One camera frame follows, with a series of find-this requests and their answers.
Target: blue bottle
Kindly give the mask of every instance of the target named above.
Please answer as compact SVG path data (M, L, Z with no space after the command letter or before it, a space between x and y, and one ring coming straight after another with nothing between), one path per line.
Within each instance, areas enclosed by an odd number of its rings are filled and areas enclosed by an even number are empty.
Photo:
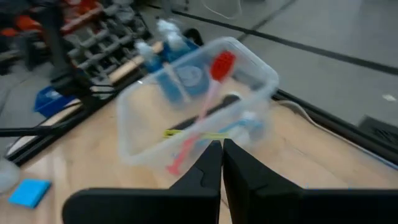
M148 72L154 73L163 68L160 57L155 54L151 46L147 45L144 41L138 41L136 43L136 49L138 49L140 55L144 58L144 66ZM181 103L183 98L178 86L169 77L167 73L162 73L156 77L157 82L160 85L160 89L163 91L165 97L173 104Z
M164 50L162 51L162 56L164 58L167 58L171 51L168 38L169 38L169 34L172 34L172 33L178 34L184 40L184 42L188 45L188 48L190 49L190 51L193 51L193 50L196 50L199 48L199 46L194 44L191 40L188 40L187 38L185 38L181 34L180 29L172 22L168 22L163 19L159 19L157 22L157 29L163 38L163 49Z
M182 37L178 32L169 32L163 49L164 57L167 61L172 63L198 48L193 43L188 45L187 41L189 42L188 39ZM178 79L191 97L204 95L210 85L210 79L205 70L205 61L202 59L191 60L175 67Z

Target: clear plastic container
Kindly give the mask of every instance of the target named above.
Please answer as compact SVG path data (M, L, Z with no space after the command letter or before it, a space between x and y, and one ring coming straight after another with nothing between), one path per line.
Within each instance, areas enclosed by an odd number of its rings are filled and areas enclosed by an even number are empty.
M0 194L15 186L18 183L19 175L18 166L0 157Z
M186 66L200 67L201 72L208 75L213 59L224 50L236 56L231 76L222 84L213 106L220 104L231 92L239 93L239 100L217 112L207 116L201 123L190 126L184 131L164 139L165 130L198 115L203 106L205 96L189 98L186 93L184 100L171 104L162 94L157 77L185 71ZM119 155L124 162L131 165L147 165L155 170L166 171L180 153L184 140L197 133L224 133L236 136L241 146L252 150L251 141L262 139L267 134L267 110L271 94L276 91L279 80L276 72L254 55L243 44L232 37L223 37L209 42L204 47L183 56L168 67L155 74L148 75L125 89L117 102ZM180 175L199 158L211 142L201 138L191 148L189 155L179 168Z

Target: red brush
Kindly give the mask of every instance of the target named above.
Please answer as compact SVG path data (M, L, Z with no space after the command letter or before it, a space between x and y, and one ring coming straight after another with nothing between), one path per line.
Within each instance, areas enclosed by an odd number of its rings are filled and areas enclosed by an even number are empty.
M210 74L212 77L210 88L207 92L205 104L203 105L195 124L199 123L206 116L206 112L211 105L213 97L217 95L222 82L228 77L230 71L232 71L235 60L236 56L227 50L223 51L219 56L217 56L217 58L215 58L210 68ZM199 134L195 134L183 142L181 152L178 154L177 158L174 159L173 164L171 166L167 166L167 170L171 174L179 175L180 172L178 171L178 168L199 137Z

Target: white cable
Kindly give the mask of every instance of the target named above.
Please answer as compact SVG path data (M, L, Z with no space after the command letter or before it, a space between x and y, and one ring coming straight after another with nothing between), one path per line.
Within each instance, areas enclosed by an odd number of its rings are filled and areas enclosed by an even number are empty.
M330 130L328 130L328 129L322 127L322 126L320 126L319 124L317 124L316 122L314 122L313 119L311 119L311 117L307 114L307 112L306 112L299 104L294 103L293 101L289 101L289 100L280 100L280 101L276 101L275 103L276 103L276 104L279 104L279 105L287 105L287 106L293 106L293 107L297 108L297 109L301 112L301 115L302 115L310 124L314 125L316 128L321 129L322 131L324 131L324 132L326 132L326 133L328 133L328 134L331 134L333 137L336 137L336 138L338 138L339 140L342 140L342 141L344 141L345 143L347 143L347 144L349 144L349 145L351 145L351 146L354 146L355 148L357 148L357 149L359 149L359 150L365 152L366 154L372 156L373 158L378 159L379 161L383 162L384 164L386 164L386 165L388 165L388 166L390 166L390 167L392 167L392 168L398 170L398 166L395 165L395 164L393 164L392 162L390 162L390 161L388 161L388 160L386 160L386 159L383 159L383 158L381 158L380 156L378 156L378 155L376 155L376 154L374 154L374 153L372 153L372 152L370 152L370 151L364 149L363 147L361 147L361 146L359 146L359 145L357 145L357 144L355 144L355 143L353 143L353 142L351 142L351 141L345 139L344 137L342 137L342 136L340 136L340 135L334 133L333 131L330 131Z
M204 6L205 8L207 8L208 10L210 10L211 12L213 12L213 13L219 15L219 16L224 17L225 19L236 19L238 16L240 16L240 15L243 13L243 12L242 12L242 6L241 6L241 0L238 0L238 13L236 13L234 16L231 16L231 17L224 16L224 15L222 15L221 13L216 12L216 11L210 9L210 8L206 5L205 0L200 0L200 1L201 1L201 3L203 4L203 6Z

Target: white spray nozzle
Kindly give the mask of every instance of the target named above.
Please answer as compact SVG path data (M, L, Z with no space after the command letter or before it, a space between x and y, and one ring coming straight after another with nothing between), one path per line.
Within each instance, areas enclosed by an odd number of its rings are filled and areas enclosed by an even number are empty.
M176 32L169 32L167 34L167 42L169 43L170 48L173 50L188 48L188 45L185 43L184 39Z
M144 57L144 60L150 61L153 56L155 55L154 50L151 46L145 43L142 40L138 40L135 44L136 49L138 50L139 54Z
M157 29L163 36L166 36L169 32L180 32L180 29L174 23L167 22L164 19L157 21Z

